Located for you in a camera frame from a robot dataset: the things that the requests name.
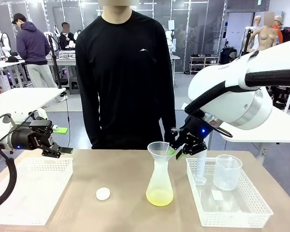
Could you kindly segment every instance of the white plastic basket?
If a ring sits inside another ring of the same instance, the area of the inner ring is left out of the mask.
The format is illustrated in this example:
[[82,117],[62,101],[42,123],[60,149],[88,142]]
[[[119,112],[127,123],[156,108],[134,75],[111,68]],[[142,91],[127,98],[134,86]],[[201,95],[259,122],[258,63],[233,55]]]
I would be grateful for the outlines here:
[[233,191],[222,191],[213,184],[215,158],[206,159],[204,177],[207,182],[204,186],[197,186],[194,181],[198,159],[186,161],[188,179],[202,226],[263,228],[273,215],[243,170],[238,187]]
[[[17,165],[17,182],[0,206],[0,224],[44,226],[73,173],[73,158],[25,158]],[[0,182],[0,195],[9,176]]]

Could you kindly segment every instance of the plastic measuring cup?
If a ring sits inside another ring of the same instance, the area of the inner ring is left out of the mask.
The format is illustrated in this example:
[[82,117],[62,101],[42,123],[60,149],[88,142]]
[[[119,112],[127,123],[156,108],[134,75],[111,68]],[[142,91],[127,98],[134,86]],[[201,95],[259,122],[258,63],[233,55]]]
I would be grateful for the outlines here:
[[242,166],[242,162],[237,157],[217,156],[213,178],[214,185],[224,191],[236,189]]
[[154,172],[147,187],[146,197],[150,203],[156,206],[166,206],[172,202],[174,193],[169,177],[169,159],[175,153],[169,155],[166,151],[169,143],[154,142],[147,149],[154,158]]

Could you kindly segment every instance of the yellow liquid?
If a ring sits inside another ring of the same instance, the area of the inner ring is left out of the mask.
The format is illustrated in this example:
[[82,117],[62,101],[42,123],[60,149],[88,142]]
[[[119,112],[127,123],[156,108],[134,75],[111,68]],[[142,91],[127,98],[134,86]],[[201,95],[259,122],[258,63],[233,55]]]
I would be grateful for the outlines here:
[[146,197],[150,203],[155,206],[166,206],[172,202],[174,198],[173,191],[165,189],[153,189],[146,192]]

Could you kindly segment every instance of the funnel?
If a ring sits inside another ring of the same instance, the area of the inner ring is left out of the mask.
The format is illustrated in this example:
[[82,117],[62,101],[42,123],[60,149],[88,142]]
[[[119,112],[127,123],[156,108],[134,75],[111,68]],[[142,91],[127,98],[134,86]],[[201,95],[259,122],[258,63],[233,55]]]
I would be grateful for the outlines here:
[[168,148],[169,143],[166,142],[153,142],[147,146],[148,151],[157,162],[167,162],[175,155],[175,153],[168,155]]

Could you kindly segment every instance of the navy hoodie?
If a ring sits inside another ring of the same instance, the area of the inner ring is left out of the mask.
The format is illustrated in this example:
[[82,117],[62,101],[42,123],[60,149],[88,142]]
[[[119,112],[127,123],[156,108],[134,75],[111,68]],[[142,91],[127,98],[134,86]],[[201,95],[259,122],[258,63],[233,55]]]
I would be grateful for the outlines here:
[[21,25],[21,31],[16,38],[17,52],[26,64],[47,64],[46,56],[50,46],[44,34],[31,22]]

